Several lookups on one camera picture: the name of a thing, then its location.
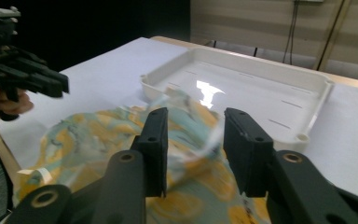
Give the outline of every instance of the cable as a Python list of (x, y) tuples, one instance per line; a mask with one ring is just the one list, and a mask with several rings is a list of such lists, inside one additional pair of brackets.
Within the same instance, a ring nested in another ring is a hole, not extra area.
[(288, 51), (289, 45), (290, 45), (290, 59), (289, 59), (289, 63), (290, 63), (290, 64), (293, 64), (293, 57), (292, 57), (292, 55), (293, 55), (293, 43), (294, 43), (294, 37), (295, 37), (295, 28), (296, 28), (296, 21), (297, 21), (297, 12), (298, 12), (299, 1), (300, 1), (300, 0), (295, 0), (295, 5), (294, 5), (294, 7), (293, 7), (292, 22), (291, 22), (291, 24), (290, 24), (289, 36), (287, 37), (286, 48), (284, 49), (284, 54), (283, 54), (282, 63), (285, 63), (286, 54), (287, 54), (287, 51)]

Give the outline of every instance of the crumpled fabric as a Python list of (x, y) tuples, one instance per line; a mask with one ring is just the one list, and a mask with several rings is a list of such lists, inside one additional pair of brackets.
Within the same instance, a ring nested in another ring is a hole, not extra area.
[(168, 108), (167, 197), (146, 199), (155, 223), (269, 223), (265, 199), (239, 194), (222, 149), (224, 122), (182, 91), (147, 107), (118, 107), (74, 114), (41, 139), (35, 166), (19, 171), (18, 203), (32, 190), (62, 184), (72, 192), (101, 178), (109, 158), (130, 148), (149, 112)]

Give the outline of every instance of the table surface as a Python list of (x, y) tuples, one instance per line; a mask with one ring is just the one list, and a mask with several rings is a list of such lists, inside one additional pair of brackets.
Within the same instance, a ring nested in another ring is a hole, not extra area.
[[(0, 121), (0, 156), (12, 181), (18, 170), (35, 164), (39, 140), (52, 125), (75, 113), (146, 105), (140, 76), (190, 48), (207, 47), (161, 36), (139, 38), (62, 71), (70, 78), (71, 91), (62, 99), (31, 94), (32, 111), (12, 122)], [(336, 85), (304, 154), (330, 182), (358, 195), (358, 80), (328, 76)]]

